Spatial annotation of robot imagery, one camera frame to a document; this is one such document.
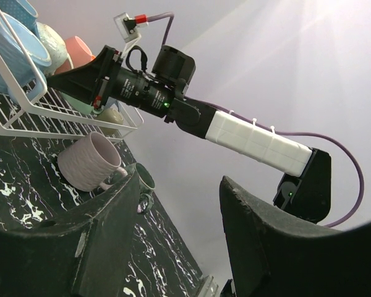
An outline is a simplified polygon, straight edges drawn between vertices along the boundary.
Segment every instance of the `white dish rack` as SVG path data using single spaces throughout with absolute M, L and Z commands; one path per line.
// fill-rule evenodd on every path
M 36 79 L 44 86 L 43 92 L 29 101 L 0 55 L 0 74 L 19 103 L 19 106 L 13 104 L 7 95 L 0 93 L 0 136 L 79 139 L 91 131 L 101 132 L 100 127 L 107 127 L 118 131 L 108 137 L 109 140 L 118 142 L 144 123 L 138 109 L 120 102 L 121 114 L 126 122 L 123 125 L 98 121 L 92 115 L 85 116 L 74 110 L 59 95 L 59 92 L 48 89 L 36 65 L 1 10 L 0 16 L 26 56 Z

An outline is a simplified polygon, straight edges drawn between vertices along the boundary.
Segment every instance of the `pink mug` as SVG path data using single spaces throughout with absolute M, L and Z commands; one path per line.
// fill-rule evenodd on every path
M 69 53 L 71 60 L 73 61 L 74 68 L 84 66 L 92 61 L 95 56 L 92 54 L 89 47 L 84 41 L 78 36 L 73 36 L 65 41 L 66 50 Z M 69 61 L 65 61 L 61 67 L 56 69 L 55 74 L 70 71 L 72 67 Z

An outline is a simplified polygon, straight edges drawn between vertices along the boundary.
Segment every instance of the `white wall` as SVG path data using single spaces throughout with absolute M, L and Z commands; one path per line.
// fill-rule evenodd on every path
M 321 132 L 340 140 L 360 161 L 366 180 L 364 203 L 340 228 L 370 220 L 371 0 L 248 0 L 232 12 L 241 1 L 231 7 L 224 6 L 230 1 L 202 1 L 203 7 L 197 7 L 196 0 L 177 2 L 170 44 L 182 47 L 200 36 L 204 25 L 217 22 L 183 48 L 197 62 L 188 95 L 275 125 L 277 130 Z M 121 3 L 118 9 L 114 1 L 102 7 L 97 1 L 66 1 L 68 6 L 60 10 L 64 0 L 32 3 L 47 24 L 63 35 L 79 34 L 94 52 L 105 43 L 122 45 L 112 16 L 122 11 L 149 13 L 140 8 L 139 0 Z M 168 0 L 148 4 L 151 13 L 175 10 L 173 5 Z M 196 15 L 209 9 L 203 24 Z M 50 17 L 54 11 L 60 17 Z M 150 59 L 159 48 L 163 28 L 164 24 L 151 25 L 144 35 L 142 45 Z M 127 143 L 150 169 L 160 200 L 204 273 L 223 284 L 231 271 L 218 200 L 221 177 L 228 175 L 271 201 L 281 173 L 189 136 L 175 124 L 147 114 L 145 119 L 146 125 Z M 332 211 L 324 221 L 331 222 L 354 203 L 356 173 L 344 154 L 324 140 L 297 141 L 327 150 L 333 157 Z

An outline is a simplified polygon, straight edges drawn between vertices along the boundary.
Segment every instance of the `marble surface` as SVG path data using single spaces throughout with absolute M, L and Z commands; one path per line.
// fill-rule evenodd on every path
M 58 123 L 69 129 L 69 124 Z M 0 228 L 31 228 L 101 191 L 79 192 L 59 174 L 56 157 L 72 141 L 0 136 Z M 135 162 L 124 141 L 116 147 L 124 165 Z M 202 273 L 156 196 L 151 212 L 138 216 L 133 242 L 119 296 L 194 295 Z

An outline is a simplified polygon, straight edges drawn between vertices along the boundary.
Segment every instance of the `red connector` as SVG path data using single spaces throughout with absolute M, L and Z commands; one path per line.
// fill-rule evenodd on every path
M 147 16 L 145 14 L 140 14 L 135 17 L 135 21 L 137 25 L 147 23 Z

